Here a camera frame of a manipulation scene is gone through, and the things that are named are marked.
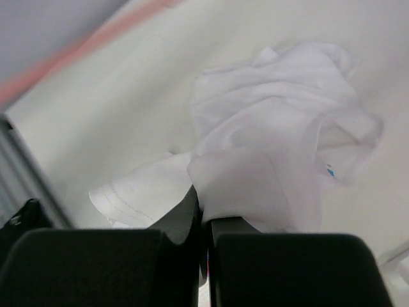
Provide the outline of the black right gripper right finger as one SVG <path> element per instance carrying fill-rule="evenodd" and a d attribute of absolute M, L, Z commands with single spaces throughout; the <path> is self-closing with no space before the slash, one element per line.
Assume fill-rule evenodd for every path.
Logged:
<path fill-rule="evenodd" d="M 261 233 L 210 221 L 212 306 L 391 306 L 376 260 L 348 234 Z"/>

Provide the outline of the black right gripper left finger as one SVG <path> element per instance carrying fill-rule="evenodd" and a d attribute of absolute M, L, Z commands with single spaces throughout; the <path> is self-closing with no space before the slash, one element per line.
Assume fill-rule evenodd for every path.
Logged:
<path fill-rule="evenodd" d="M 1 269 L 1 305 L 196 306 L 200 222 L 190 188 L 147 229 L 30 231 Z"/>

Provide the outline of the pale pink tank top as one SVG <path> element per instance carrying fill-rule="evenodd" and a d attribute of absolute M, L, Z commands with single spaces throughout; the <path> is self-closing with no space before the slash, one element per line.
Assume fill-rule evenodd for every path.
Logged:
<path fill-rule="evenodd" d="M 143 227 L 193 188 L 204 223 L 241 217 L 266 233 L 317 232 L 321 193 L 349 184 L 383 132 L 349 83 L 356 65 L 338 45 L 301 42 L 203 72 L 195 147 L 92 190 L 92 204 L 113 225 Z"/>

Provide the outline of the pink wire hanger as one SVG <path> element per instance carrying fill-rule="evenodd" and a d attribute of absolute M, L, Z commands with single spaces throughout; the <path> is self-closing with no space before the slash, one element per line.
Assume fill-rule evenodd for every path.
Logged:
<path fill-rule="evenodd" d="M 1 1 L 1 105 L 176 1 Z"/>

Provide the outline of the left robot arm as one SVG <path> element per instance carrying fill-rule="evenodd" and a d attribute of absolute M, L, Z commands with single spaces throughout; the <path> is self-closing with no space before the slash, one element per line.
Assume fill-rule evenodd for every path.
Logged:
<path fill-rule="evenodd" d="M 36 199 L 28 200 L 1 228 L 1 263 L 12 246 L 27 232 L 35 229 L 53 228 L 42 205 Z"/>

